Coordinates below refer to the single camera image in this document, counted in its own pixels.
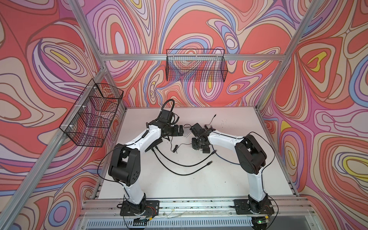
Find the colorful wall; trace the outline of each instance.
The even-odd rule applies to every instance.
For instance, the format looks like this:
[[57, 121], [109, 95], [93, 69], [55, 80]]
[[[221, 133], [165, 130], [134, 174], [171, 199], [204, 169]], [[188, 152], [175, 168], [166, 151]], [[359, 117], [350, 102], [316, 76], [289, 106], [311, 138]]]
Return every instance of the colorful wall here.
[[[99, 70], [67, 1], [0, 1], [0, 212]], [[69, 139], [16, 219], [15, 229], [70, 229], [92, 194], [104, 147]]]
[[[282, 54], [308, 0], [85, 1], [102, 53], [157, 54], [169, 48], [224, 48], [228, 54]], [[276, 61], [228, 61], [225, 83], [167, 82], [165, 61], [110, 61], [128, 107], [254, 106]]]
[[326, 229], [368, 229], [368, 2], [328, 0], [262, 109]]

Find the black mounting plate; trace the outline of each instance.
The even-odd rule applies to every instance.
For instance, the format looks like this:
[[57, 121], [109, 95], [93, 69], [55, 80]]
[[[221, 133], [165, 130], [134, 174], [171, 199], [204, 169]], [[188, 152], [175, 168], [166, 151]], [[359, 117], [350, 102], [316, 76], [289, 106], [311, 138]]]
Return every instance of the black mounting plate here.
[[[254, 214], [249, 210], [248, 199], [235, 199], [234, 207], [237, 215]], [[270, 200], [266, 201], [264, 207], [265, 209], [262, 210], [259, 214], [271, 215], [275, 213]]]
[[[123, 205], [121, 206], [121, 209], [120, 209], [120, 216], [137, 216], [133, 212], [130, 211], [129, 205], [130, 205], [129, 201], [123, 202]], [[147, 206], [153, 207], [156, 210], [156, 213], [153, 213], [153, 210]], [[147, 200], [146, 210], [142, 216], [156, 216], [159, 214], [159, 208], [160, 208], [160, 201]]]

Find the white table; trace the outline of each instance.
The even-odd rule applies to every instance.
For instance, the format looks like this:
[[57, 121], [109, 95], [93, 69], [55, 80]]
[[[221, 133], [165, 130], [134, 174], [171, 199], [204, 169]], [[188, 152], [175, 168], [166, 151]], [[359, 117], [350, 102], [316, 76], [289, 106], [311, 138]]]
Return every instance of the white table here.
[[[217, 114], [211, 123], [216, 130], [238, 136], [246, 136], [254, 131], [267, 139], [252, 107], [174, 108], [173, 112], [180, 116], [177, 124], [199, 123], [203, 127]], [[128, 109], [117, 142], [124, 144], [137, 137], [146, 128], [146, 122], [157, 118], [158, 114], [159, 109]], [[192, 134], [187, 138], [174, 137], [173, 147], [180, 143], [191, 143], [192, 137]], [[272, 148], [256, 134], [254, 137], [266, 152], [266, 165], [269, 164], [274, 156]], [[216, 145], [214, 147], [221, 157], [239, 163], [235, 152]], [[165, 139], [158, 148], [169, 159], [186, 165], [198, 163], [208, 156], [193, 150], [191, 145], [181, 145], [178, 153], [173, 153], [170, 151], [170, 142]], [[166, 160], [158, 151], [156, 153], [168, 168], [180, 174], [193, 172], [210, 160], [213, 163], [190, 176], [178, 176], [164, 168], [152, 151], [141, 152], [141, 174], [138, 181], [147, 198], [236, 197], [249, 194], [247, 173], [239, 165], [228, 163], [215, 154], [198, 166], [181, 167]], [[112, 180], [108, 174], [105, 178]], [[277, 158], [264, 170], [263, 183], [271, 196], [292, 195]], [[122, 199], [123, 195], [124, 189], [118, 183], [104, 181], [98, 198]]]

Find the black wire mesh basket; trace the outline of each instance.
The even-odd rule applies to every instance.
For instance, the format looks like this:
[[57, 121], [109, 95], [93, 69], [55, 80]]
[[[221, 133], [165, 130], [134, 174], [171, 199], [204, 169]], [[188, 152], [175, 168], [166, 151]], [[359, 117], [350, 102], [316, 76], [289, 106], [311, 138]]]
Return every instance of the black wire mesh basket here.
[[224, 49], [167, 49], [167, 81], [224, 82]]
[[62, 130], [78, 146], [102, 147], [123, 93], [115, 86], [94, 83], [78, 112]]

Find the cable plug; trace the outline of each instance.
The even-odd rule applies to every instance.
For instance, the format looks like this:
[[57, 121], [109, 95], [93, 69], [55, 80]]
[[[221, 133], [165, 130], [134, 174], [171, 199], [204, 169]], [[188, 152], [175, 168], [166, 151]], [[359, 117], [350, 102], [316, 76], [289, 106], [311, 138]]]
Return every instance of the cable plug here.
[[179, 148], [179, 145], [175, 145], [173, 152], [176, 152]]

